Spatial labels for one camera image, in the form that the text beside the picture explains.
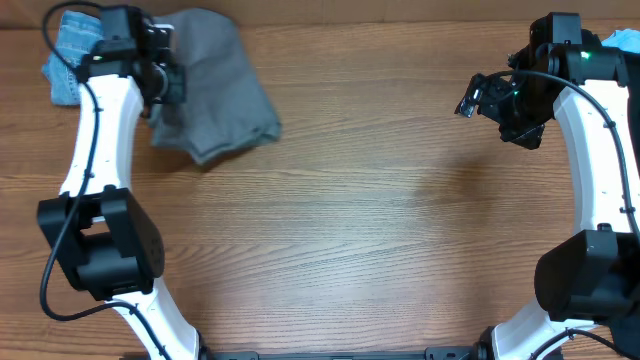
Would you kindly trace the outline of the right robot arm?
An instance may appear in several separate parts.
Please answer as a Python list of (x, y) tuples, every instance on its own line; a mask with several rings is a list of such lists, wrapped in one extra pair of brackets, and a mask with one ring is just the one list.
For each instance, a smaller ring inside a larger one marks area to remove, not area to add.
[(544, 254), (534, 298), (488, 328), (471, 359), (557, 359), (576, 336), (610, 330), (605, 345), (639, 355), (639, 58), (604, 46), (576, 13), (532, 23), (506, 70), (476, 74), (456, 109), (498, 124), (503, 141), (534, 150), (555, 120), (574, 191), (572, 236)]

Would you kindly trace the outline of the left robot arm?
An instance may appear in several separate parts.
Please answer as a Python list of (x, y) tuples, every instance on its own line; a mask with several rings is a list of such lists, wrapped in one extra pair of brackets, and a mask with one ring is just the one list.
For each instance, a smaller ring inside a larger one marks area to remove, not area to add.
[(186, 99), (184, 68), (170, 49), (174, 29), (138, 7), (98, 10), (103, 37), (69, 68), (80, 95), (72, 162), (58, 196), (37, 209), (51, 247), (40, 305), (60, 322), (113, 309), (148, 358), (210, 359), (169, 292), (162, 237), (131, 189), (138, 119)]

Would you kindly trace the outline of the grey shorts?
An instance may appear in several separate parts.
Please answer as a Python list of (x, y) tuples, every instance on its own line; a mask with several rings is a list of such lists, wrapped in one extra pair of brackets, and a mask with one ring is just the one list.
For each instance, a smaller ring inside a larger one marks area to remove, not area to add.
[(186, 71), (186, 101), (153, 107), (148, 120), (153, 146), (186, 152), (196, 164), (206, 165), (279, 140), (279, 116), (230, 18), (190, 8), (156, 21), (175, 30), (175, 57)]

